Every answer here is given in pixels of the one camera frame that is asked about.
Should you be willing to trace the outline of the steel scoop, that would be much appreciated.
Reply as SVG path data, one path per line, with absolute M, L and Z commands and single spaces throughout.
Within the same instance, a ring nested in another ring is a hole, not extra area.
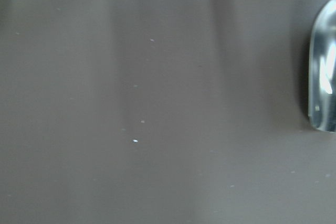
M 319 131 L 335 132 L 335 0 L 314 20 L 309 45 L 308 116 Z

